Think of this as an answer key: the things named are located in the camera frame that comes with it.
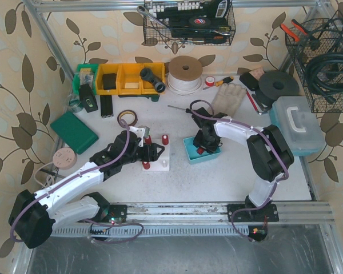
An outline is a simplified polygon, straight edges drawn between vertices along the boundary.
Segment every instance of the wire basket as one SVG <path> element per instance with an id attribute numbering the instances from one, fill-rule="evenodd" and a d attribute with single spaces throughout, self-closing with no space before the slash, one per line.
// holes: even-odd
<path id="1" fill-rule="evenodd" d="M 339 15 L 341 14 L 338 11 L 333 18 L 338 18 Z M 322 96 L 315 94 L 309 88 L 310 85 L 308 85 L 308 80 L 305 76 L 306 65 L 314 57 L 325 54 L 328 51 L 333 51 L 333 48 L 336 49 L 335 52 L 337 53 L 343 51 L 343 39 L 340 39 L 342 36 L 342 26 L 331 22 L 331 19 L 311 19 L 302 23 L 309 35 L 303 35 L 297 28 L 292 27 L 291 31 L 299 37 L 299 42 L 295 42 L 292 37 L 285 34 L 288 52 L 304 88 L 312 112 L 343 112 L 343 92 L 334 93 L 330 90 L 323 89 L 324 92 L 329 92 L 330 95 Z M 336 70 L 336 76 L 329 76 L 330 72 L 333 71 L 333 65 L 330 67 L 327 65 L 323 68 L 323 72 L 319 72 L 317 76 L 327 84 L 343 83 L 343 73 L 340 73 L 343 71 L 343 64 L 337 65 Z"/>
<path id="2" fill-rule="evenodd" d="M 157 6 L 168 8 L 178 8 L 178 4 L 184 2 L 145 2 L 145 8 L 147 10 L 155 10 Z M 236 32 L 235 19 L 232 5 L 226 11 L 226 15 L 223 18 L 213 18 L 212 24 L 209 28 L 193 28 L 188 26 L 188 19 L 193 17 L 195 10 L 188 10 L 191 13 L 186 19 L 179 21 L 172 20 L 171 18 L 159 19 L 159 13 L 157 18 L 167 24 L 169 28 L 163 27 L 158 23 L 150 20 L 150 18 L 143 17 L 143 37 L 145 46 L 155 46 L 158 43 L 165 44 L 165 47 L 171 48 L 173 53 L 176 53 L 180 47 L 184 45 L 214 45 L 224 46 L 231 45 Z"/>

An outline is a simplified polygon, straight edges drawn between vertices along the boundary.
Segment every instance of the wallpaper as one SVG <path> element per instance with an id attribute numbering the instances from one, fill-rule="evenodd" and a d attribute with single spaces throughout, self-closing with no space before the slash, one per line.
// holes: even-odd
<path id="1" fill-rule="evenodd" d="M 279 25 L 300 21 L 305 12 L 303 7 L 234 9 L 237 31 L 231 46 L 185 46 L 159 37 L 145 42 L 143 17 L 136 11 L 51 13 L 47 20 L 73 68 L 79 63 L 168 63 L 189 55 L 201 61 L 204 73 L 218 74 L 277 68 L 287 52 Z"/>
<path id="2" fill-rule="evenodd" d="M 343 13 L 343 1 L 333 1 L 334 8 Z M 343 114 L 317 115 L 326 146 L 308 158 L 319 198 L 329 201 L 343 246 Z"/>
<path id="3" fill-rule="evenodd" d="M 46 64 L 51 56 L 24 5 L 1 0 L 0 273 L 10 273 L 19 246 L 9 239 L 7 223 L 15 198 L 39 188 L 33 172 L 50 160 L 55 133 L 49 124 L 62 114 L 70 91 L 57 63 L 53 69 Z"/>

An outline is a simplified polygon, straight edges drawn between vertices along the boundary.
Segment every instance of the teal box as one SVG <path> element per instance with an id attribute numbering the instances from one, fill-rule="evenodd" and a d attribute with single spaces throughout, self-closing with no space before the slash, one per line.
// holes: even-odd
<path id="1" fill-rule="evenodd" d="M 83 69 L 83 68 L 91 68 L 92 73 L 94 73 L 92 89 L 93 89 L 94 95 L 96 95 L 97 90 L 95 89 L 95 79 L 97 78 L 99 64 L 78 64 L 78 66 L 76 67 L 77 73 L 75 73 L 74 80 L 73 80 L 74 93 L 79 94 L 79 88 L 80 88 L 79 71 L 80 69 Z"/>
<path id="2" fill-rule="evenodd" d="M 206 151 L 201 155 L 197 153 L 197 148 L 193 145 L 194 137 L 186 138 L 183 140 L 185 151 L 187 152 L 188 160 L 190 164 L 198 164 L 208 160 L 216 159 L 221 153 L 218 147 L 213 154 L 209 154 Z"/>

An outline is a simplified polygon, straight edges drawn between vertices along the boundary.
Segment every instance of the workbench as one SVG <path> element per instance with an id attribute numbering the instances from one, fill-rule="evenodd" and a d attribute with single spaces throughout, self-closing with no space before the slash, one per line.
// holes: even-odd
<path id="1" fill-rule="evenodd" d="M 233 81 L 242 83 L 238 77 Z M 134 110 L 138 116 L 136 127 L 150 127 L 152 139 L 161 139 L 168 134 L 170 141 L 170 171 L 142 171 L 141 162 L 128 164 L 122 171 L 87 193 L 98 191 L 109 202 L 164 203 L 164 202 L 225 202 L 244 201 L 252 190 L 256 178 L 248 149 L 232 140 L 222 139 L 221 154 L 207 162 L 190 165 L 183 139 L 194 136 L 198 127 L 191 115 L 167 105 L 187 108 L 190 102 L 204 99 L 212 102 L 218 87 L 197 91 L 191 96 L 179 96 L 169 90 L 158 102 L 146 98 L 119 98 L 113 96 L 114 117 L 101 118 L 99 96 L 98 111 L 87 113 L 85 109 L 76 114 L 98 136 L 83 154 L 78 155 L 74 167 L 60 171 L 68 176 L 83 166 L 96 152 L 103 150 L 123 128 L 117 123 L 117 115 L 126 109 Z M 246 96 L 235 113 L 234 119 L 244 123 L 265 127 L 270 125 L 268 114 L 258 115 Z M 298 157 L 289 168 L 290 178 L 281 182 L 273 195 L 275 201 L 311 200 L 309 188 Z"/>

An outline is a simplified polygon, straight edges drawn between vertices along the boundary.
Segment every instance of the white cable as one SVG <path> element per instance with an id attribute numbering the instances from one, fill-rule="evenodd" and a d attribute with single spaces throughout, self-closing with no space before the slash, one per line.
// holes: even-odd
<path id="1" fill-rule="evenodd" d="M 203 85 L 203 81 L 202 76 L 193 81 L 183 81 L 175 78 L 171 73 L 169 73 L 166 85 L 173 93 L 188 96 L 199 90 Z"/>
<path id="2" fill-rule="evenodd" d="M 45 184 L 42 184 L 40 181 L 38 181 L 37 178 L 36 178 L 35 176 L 37 175 L 38 171 L 40 171 L 41 168 L 44 168 L 44 167 L 49 166 L 49 165 L 51 165 L 51 164 L 53 164 L 53 162 L 49 162 L 48 164 L 45 164 L 44 166 L 40 167 L 39 169 L 37 169 L 37 171 L 34 173 L 34 176 L 33 176 L 34 180 L 35 180 L 38 184 L 40 184 L 41 186 L 43 186 L 44 188 L 49 187 L 50 185 L 52 185 L 52 184 L 54 183 L 55 179 L 53 178 L 53 176 L 48 175 L 48 176 L 46 177 L 46 183 L 45 183 Z"/>

